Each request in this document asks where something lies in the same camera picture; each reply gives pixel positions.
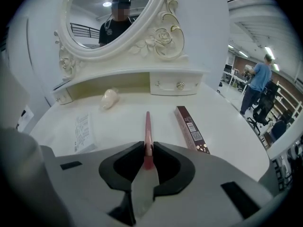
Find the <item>ornate mirror frame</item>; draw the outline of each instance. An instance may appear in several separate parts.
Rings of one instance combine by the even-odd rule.
[[[70,36],[67,21],[71,4],[72,0],[63,0],[59,28],[54,33],[60,45],[59,66],[66,79],[75,77],[80,61],[99,63],[127,51],[129,55],[140,54],[143,58],[153,52],[161,61],[172,61],[182,55],[184,35],[174,12],[177,0],[149,0],[131,27],[110,44],[97,49],[81,47]]]

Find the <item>drawer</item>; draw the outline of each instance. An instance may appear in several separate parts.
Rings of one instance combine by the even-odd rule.
[[[64,88],[58,92],[55,92],[53,94],[53,96],[56,99],[56,101],[61,105],[72,102],[72,98],[66,88]]]
[[[150,72],[151,94],[184,96],[196,94],[202,74]]]

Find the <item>lipstick box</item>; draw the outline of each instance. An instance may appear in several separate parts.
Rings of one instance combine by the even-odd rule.
[[[185,106],[177,106],[175,116],[189,149],[210,154],[206,143]]]

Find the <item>mirror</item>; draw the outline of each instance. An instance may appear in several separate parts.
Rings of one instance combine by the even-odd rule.
[[[73,0],[67,27],[80,46],[96,49],[123,34],[149,0]]]

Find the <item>shelf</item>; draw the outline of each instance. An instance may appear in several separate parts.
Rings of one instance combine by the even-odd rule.
[[[296,107],[293,106],[293,104],[282,93],[278,92],[278,94],[280,94],[281,97],[283,97],[283,99],[285,99],[290,104],[291,107],[293,107],[294,109],[296,109]]]
[[[282,105],[287,110],[286,106],[281,101],[278,101],[278,99],[276,99],[276,102],[279,102],[280,105]]]
[[[279,82],[277,83],[277,85],[282,88],[285,92],[287,92],[289,94],[289,96],[291,96],[298,104],[300,103],[284,86],[282,86]]]
[[[277,119],[279,117],[279,115],[274,114],[274,111],[272,111],[272,109],[270,110],[270,112],[272,113],[272,115],[274,116],[275,119]]]
[[[282,111],[276,105],[274,105],[274,108],[276,108],[281,114],[283,114]]]

